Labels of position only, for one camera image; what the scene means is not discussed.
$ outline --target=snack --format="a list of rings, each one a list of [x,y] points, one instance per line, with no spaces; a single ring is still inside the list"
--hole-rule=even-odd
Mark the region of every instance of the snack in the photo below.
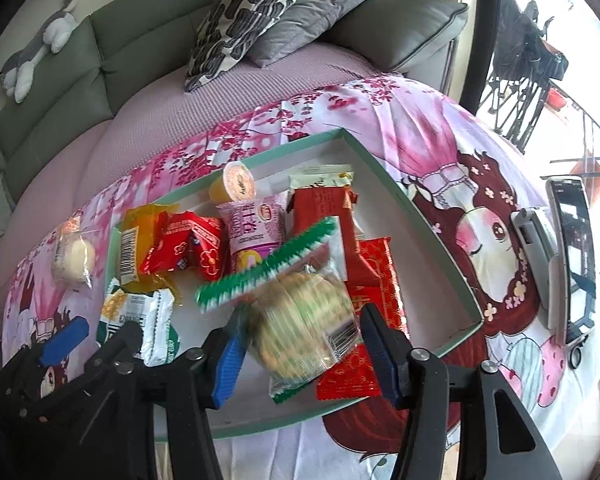
[[[251,303],[253,349],[287,386],[312,380],[336,364],[358,337],[351,301],[331,276],[290,272]]]
[[[340,219],[347,262],[347,283],[377,286],[378,274],[360,255],[360,244],[353,221],[353,205],[357,200],[358,196],[349,186],[296,189],[290,204],[294,210],[292,233],[301,233],[325,216],[337,216]]]
[[[209,198],[216,205],[256,198],[256,185],[251,171],[239,160],[228,162],[222,175],[209,186]]]
[[[353,183],[353,167],[349,164],[324,164],[314,168],[301,168],[289,175],[290,188],[342,187]]]
[[[152,292],[165,286],[174,290],[164,277],[142,275],[139,269],[154,246],[158,215],[176,208],[177,205],[147,204],[126,212],[120,234],[120,283],[129,292]]]
[[[64,222],[56,229],[56,246],[51,272],[55,280],[68,287],[82,285],[91,288],[91,275],[95,266],[95,249],[87,237],[94,232],[80,230],[80,217]]]
[[[133,321],[142,327],[142,346],[135,357],[147,366],[169,363],[180,346],[180,339],[171,327],[173,302],[168,288],[156,290],[150,296],[130,294],[113,279],[100,311],[96,340],[104,344],[127,321]]]
[[[270,395],[289,395],[336,364],[358,339],[342,282],[337,218],[323,218],[262,263],[198,290],[202,310],[241,301],[246,339],[270,372]]]
[[[222,271],[222,220],[191,211],[162,212],[155,227],[154,247],[140,266],[142,274],[157,274],[197,267],[212,282]]]
[[[242,272],[269,256],[285,241],[286,193],[218,206],[229,231],[232,272]]]
[[[390,328],[408,333],[398,277],[389,251],[390,239],[385,237],[360,242],[366,260],[380,276],[380,286],[347,285],[347,291],[357,316],[366,303],[375,303]],[[318,400],[381,395],[376,374],[363,343],[357,345],[342,362],[318,378],[316,393]]]

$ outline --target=phone screen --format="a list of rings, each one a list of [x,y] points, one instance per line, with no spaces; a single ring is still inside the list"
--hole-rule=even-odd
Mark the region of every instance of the phone screen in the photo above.
[[[589,208],[578,180],[551,183],[560,217],[567,270],[567,335],[569,344],[593,328],[596,310],[596,267]]]

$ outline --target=stuffed toy cat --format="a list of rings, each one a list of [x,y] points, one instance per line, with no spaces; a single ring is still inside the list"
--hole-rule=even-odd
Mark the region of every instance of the stuffed toy cat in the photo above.
[[[0,84],[7,92],[21,103],[29,93],[33,83],[33,71],[36,65],[51,51],[57,54],[69,41],[77,22],[71,11],[75,0],[64,0],[64,6],[49,16],[40,30],[25,48],[11,54],[0,70]]]

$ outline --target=screw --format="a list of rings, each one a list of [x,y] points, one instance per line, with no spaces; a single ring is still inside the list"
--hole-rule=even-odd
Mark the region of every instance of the screw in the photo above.
[[[498,365],[493,361],[482,361],[480,363],[480,368],[482,368],[482,371],[487,372],[488,374],[494,374],[498,371]]]
[[[190,348],[187,350],[185,357],[189,361],[199,361],[205,356],[205,353],[202,351],[202,348]]]
[[[118,363],[116,365],[116,371],[120,375],[129,375],[131,372],[134,371],[134,364],[130,363],[128,361],[124,361],[123,363]]]
[[[411,357],[416,359],[416,361],[428,361],[431,354],[424,348],[416,348],[411,351]]]

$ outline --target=red wrapper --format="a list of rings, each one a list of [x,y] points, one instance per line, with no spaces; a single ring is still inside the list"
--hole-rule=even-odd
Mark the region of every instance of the red wrapper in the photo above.
[[[156,245],[149,250],[140,267],[143,274],[157,274],[197,267],[206,280],[222,276],[226,256],[224,224],[219,218],[163,212],[155,226]]]
[[[349,186],[303,187],[293,196],[293,236],[306,231],[325,216],[340,218],[344,257],[347,265],[347,283],[359,286],[378,286],[378,272],[360,254],[360,244],[353,222],[353,205],[358,196]]]
[[[391,328],[402,330],[408,336],[398,276],[389,252],[391,238],[360,240],[362,255],[380,277],[380,286],[355,286],[347,284],[349,297],[356,315],[365,303],[375,303]],[[358,344],[333,368],[323,373],[317,381],[318,400],[352,399],[381,395],[371,360],[364,344]]]

